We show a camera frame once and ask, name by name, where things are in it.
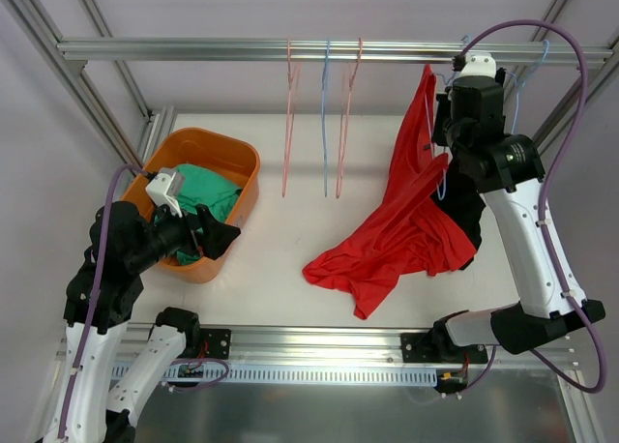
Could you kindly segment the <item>green tank top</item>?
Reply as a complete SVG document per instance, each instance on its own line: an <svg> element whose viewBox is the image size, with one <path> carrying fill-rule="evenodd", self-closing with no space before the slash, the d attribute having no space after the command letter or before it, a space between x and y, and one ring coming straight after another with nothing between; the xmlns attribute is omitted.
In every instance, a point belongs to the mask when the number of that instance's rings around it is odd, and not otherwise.
<svg viewBox="0 0 619 443"><path fill-rule="evenodd" d="M185 176L184 185L178 194L178 201L184 213L196 216L196 206L207 206L220 222L226 222L236 205L242 188L210 169L183 163L176 168ZM177 252L176 258L181 266L197 262L199 259Z"/></svg>

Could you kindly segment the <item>blue hanger of red top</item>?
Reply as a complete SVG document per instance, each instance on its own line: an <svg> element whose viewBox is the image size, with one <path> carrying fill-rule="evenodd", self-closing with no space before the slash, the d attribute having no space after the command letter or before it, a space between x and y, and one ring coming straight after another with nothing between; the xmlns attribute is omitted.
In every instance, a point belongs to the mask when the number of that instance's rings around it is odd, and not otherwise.
<svg viewBox="0 0 619 443"><path fill-rule="evenodd" d="M429 157L429 165L422 173L422 190L434 204L447 213L465 204L467 198L476 197L475 186L472 180L460 170L460 161L454 154L447 154L444 148L442 154L433 155L434 144L432 136L435 127L440 128L440 120L436 117L435 105L436 74L431 65L426 64L421 79L423 94L422 116L427 123L427 137L429 151L423 157Z"/></svg>

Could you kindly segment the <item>pink hanger of green top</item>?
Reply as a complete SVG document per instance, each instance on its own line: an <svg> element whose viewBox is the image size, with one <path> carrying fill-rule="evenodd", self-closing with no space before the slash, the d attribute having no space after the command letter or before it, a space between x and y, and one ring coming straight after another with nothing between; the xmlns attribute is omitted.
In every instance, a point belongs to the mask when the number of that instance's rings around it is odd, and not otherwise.
<svg viewBox="0 0 619 443"><path fill-rule="evenodd" d="M353 63L347 63L342 71L341 100L339 117L339 149L336 176L336 199L340 199L344 177L344 162L347 149L347 139L350 123L350 108L352 104L353 90L364 51L364 40L358 39L358 48Z"/></svg>

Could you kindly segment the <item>red tank top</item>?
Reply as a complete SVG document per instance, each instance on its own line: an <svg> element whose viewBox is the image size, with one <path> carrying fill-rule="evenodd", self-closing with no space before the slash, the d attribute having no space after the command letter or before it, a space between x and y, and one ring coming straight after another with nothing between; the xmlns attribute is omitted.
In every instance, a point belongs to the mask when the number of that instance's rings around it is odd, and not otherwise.
<svg viewBox="0 0 619 443"><path fill-rule="evenodd" d="M398 130L379 206L350 236L302 270L308 283L351 295L354 314L362 320L401 276L453 272L477 252L432 198L450 162L448 154L434 154L430 140L436 82L432 68L425 66Z"/></svg>

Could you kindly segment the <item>blue hanger of grey top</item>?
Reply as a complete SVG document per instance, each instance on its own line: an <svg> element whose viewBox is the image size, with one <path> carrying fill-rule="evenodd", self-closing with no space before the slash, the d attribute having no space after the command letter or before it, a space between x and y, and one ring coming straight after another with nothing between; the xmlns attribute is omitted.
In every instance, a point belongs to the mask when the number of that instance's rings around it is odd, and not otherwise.
<svg viewBox="0 0 619 443"><path fill-rule="evenodd" d="M329 70L331 55L331 40L326 41L323 68L321 72L321 93L320 93L320 128L323 157L323 194L327 198L329 181L329 160L328 160L328 133L327 133L327 104L329 92Z"/></svg>

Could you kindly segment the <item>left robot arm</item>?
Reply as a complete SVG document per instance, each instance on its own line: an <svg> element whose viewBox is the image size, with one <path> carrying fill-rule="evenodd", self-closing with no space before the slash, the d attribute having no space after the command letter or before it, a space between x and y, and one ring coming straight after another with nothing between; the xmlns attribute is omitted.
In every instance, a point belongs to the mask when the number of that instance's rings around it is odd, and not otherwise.
<svg viewBox="0 0 619 443"><path fill-rule="evenodd" d="M146 220L133 203L115 201L98 211L89 234L84 262L67 287L65 366L44 442L132 442L145 404L171 368L185 369L199 387L230 372L222 355L210 353L197 313L165 308L133 364L112 380L142 273L178 250L217 260L240 228L218 221L204 205L180 215L162 206ZM216 366L210 382L203 378L208 363Z"/></svg>

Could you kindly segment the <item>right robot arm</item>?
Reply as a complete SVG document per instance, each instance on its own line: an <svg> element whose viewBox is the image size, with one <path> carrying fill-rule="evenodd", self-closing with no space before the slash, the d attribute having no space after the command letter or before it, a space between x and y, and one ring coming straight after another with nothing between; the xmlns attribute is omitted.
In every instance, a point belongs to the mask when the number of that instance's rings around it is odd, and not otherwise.
<svg viewBox="0 0 619 443"><path fill-rule="evenodd" d="M435 131L496 220L518 300L436 321L433 354L451 363L477 344L519 354L603 320L603 303L568 275L559 246L546 244L556 231L548 204L539 200L545 170L530 138L505 133L502 84L494 76L463 75L437 100Z"/></svg>

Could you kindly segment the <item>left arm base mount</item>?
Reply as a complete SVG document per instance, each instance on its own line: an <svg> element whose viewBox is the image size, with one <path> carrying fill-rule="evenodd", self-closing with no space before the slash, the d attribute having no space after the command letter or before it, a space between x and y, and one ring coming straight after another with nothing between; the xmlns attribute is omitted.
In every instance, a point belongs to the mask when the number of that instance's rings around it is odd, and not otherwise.
<svg viewBox="0 0 619 443"><path fill-rule="evenodd" d="M200 351L205 358L227 360L230 355L232 332L229 329L201 328Z"/></svg>

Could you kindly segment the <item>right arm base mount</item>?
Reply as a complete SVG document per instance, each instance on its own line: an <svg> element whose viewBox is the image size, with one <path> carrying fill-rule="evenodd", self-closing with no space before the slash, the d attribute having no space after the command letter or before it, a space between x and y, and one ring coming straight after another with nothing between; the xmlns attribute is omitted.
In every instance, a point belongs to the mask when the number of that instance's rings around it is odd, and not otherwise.
<svg viewBox="0 0 619 443"><path fill-rule="evenodd" d="M400 351L405 364L453 365L437 373L434 390L440 398L461 395L477 385L496 357L496 348L483 344L455 345L442 327L427 332L405 332L400 336Z"/></svg>

